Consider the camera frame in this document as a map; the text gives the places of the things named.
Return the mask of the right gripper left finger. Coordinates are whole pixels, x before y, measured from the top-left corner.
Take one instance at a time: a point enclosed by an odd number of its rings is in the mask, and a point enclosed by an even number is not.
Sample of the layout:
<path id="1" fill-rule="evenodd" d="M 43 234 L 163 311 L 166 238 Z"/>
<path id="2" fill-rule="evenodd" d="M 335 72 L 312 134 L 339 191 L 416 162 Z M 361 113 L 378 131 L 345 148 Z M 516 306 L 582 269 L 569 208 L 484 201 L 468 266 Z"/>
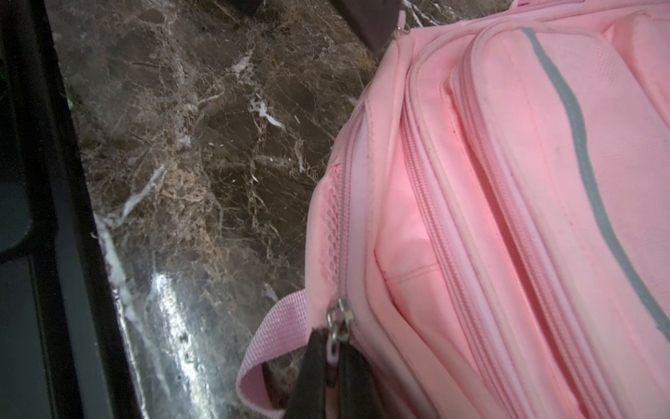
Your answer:
<path id="1" fill-rule="evenodd" d="M 327 334 L 313 330 L 283 419 L 325 419 L 327 384 Z"/>

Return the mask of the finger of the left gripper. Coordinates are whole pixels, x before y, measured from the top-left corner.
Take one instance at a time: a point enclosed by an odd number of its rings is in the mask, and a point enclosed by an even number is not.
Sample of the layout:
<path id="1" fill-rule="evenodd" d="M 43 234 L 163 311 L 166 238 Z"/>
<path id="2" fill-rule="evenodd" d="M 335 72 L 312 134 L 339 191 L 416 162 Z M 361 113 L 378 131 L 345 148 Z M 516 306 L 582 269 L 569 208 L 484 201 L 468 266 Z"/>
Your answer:
<path id="1" fill-rule="evenodd" d="M 330 4 L 371 51 L 381 51 L 401 15 L 401 0 L 330 0 Z"/>

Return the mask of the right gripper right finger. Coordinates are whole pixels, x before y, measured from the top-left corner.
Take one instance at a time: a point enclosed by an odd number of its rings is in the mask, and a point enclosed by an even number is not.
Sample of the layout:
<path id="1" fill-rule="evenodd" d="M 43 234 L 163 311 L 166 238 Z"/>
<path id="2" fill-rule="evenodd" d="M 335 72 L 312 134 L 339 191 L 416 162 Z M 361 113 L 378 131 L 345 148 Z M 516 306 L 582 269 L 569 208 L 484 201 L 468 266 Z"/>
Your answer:
<path id="1" fill-rule="evenodd" d="M 366 357 L 353 345 L 340 345 L 338 362 L 338 417 L 382 419 L 385 412 Z"/>

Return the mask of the pink backpack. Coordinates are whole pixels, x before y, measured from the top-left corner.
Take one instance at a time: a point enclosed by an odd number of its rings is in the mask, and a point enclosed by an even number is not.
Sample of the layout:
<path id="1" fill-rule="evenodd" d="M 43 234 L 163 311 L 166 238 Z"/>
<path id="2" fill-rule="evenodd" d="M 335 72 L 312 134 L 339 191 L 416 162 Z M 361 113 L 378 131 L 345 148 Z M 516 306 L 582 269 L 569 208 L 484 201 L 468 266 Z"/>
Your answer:
<path id="1" fill-rule="evenodd" d="M 668 417 L 668 2 L 401 7 L 384 49 L 239 399 L 283 418 L 325 330 L 326 418 L 343 343 L 384 418 Z"/>

